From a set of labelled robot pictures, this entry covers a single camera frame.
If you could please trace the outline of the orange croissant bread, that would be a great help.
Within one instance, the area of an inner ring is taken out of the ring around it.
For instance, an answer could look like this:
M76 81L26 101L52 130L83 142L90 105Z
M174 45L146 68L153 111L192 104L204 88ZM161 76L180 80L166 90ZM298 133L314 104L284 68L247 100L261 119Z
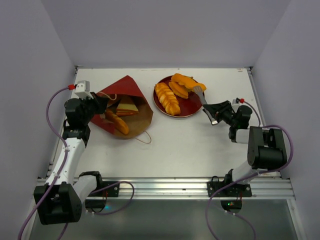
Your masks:
M124 120L122 120L119 116L117 116L115 113L113 113L109 108L106 109L105 113L105 119L114 123L115 128L120 131L122 134L127 135L129 133L129 127L125 123Z

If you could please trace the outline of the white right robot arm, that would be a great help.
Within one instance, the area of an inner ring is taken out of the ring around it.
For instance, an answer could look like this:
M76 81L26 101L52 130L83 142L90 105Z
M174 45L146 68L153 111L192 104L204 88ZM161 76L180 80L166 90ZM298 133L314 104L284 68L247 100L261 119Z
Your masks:
M287 161L283 131L261 126L257 110L243 98L235 104L226 100L216 104L204 104L203 111L211 120L229 125L228 138L237 144L247 144L246 161L229 170L223 179L223 192L235 196L241 185L247 185L255 176L278 170Z

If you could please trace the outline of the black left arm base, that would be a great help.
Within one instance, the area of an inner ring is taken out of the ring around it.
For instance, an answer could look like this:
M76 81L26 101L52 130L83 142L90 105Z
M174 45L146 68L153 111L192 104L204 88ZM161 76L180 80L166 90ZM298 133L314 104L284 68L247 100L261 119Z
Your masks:
M116 184L116 181L103 181L100 188L106 188L96 193L90 193L85 199L85 209L93 212L100 213L107 209L108 198L117 198L119 196L120 184Z

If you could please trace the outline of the red paper bag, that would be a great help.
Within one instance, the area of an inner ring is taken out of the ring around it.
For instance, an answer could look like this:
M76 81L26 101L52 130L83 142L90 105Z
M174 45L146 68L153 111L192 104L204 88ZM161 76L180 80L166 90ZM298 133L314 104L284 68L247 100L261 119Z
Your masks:
M121 139L132 139L150 126L153 111L135 80L125 76L96 93L106 98L103 113L96 114L91 122Z

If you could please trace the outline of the metal tongs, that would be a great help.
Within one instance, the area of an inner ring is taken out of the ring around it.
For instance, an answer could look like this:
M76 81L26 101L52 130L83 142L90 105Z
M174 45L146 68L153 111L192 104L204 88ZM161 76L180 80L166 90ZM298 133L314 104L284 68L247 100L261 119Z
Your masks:
M201 86L196 85L192 88L193 92L196 93L200 99L200 102L202 104L203 107L203 111L205 112L205 114L208 116L209 121L211 123L212 126L215 126L218 124L218 121L215 120L212 115L210 114L210 112L208 110L205 109L204 105L207 105L207 101L205 99L204 93L203 93L203 89L201 88Z

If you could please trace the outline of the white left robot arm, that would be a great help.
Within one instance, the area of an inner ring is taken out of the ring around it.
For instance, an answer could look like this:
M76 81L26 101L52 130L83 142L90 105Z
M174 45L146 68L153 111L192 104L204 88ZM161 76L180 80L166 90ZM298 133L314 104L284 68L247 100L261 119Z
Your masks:
M99 196L104 184L97 171L80 174L74 182L79 160L87 147L94 115L107 109L108 98L83 90L64 104L66 120L61 135L63 146L55 167L44 185L37 186L33 196L43 225L78 222L86 197Z

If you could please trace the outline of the long twisted glazed bread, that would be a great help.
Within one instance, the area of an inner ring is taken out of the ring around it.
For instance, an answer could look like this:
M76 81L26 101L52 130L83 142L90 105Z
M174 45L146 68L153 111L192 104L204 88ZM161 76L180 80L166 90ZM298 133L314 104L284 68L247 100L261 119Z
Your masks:
M181 113L177 97L167 84L164 82L157 83L154 90L159 102L167 114L177 116Z

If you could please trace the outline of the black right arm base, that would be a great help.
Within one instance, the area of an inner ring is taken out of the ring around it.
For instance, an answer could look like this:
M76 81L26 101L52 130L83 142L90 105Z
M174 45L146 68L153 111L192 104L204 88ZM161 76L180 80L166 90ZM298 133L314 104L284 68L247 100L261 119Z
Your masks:
M210 198L219 189L231 184L232 176L227 173L223 180L218 176L213 176L210 181L206 183L208 197ZM252 197L252 190L249 184L234 184L228 188L221 190L214 195L215 198L230 198L229 200L221 200L221 207L230 213L237 214L243 207L243 198Z

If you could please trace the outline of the long orange lumpy bread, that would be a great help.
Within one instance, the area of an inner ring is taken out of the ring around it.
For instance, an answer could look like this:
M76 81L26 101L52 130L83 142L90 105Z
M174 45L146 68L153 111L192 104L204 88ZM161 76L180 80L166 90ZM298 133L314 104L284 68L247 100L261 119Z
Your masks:
M188 79L185 76L186 75L182 75L180 73L175 73L171 77L171 81L176 82L179 85L184 86L188 90L191 90L191 91L193 90L193 87L195 87L195 86L201 86L203 92L207 89L207 87L203 83L199 83L199 82L196 82L195 80Z

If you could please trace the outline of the fake sandwich slice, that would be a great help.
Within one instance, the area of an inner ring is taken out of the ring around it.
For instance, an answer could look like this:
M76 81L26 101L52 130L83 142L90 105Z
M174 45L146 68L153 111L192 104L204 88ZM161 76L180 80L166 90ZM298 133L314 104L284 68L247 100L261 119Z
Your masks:
M132 98L128 95L124 95L116 108L115 114L117 116L132 116L137 115L138 113L139 110Z

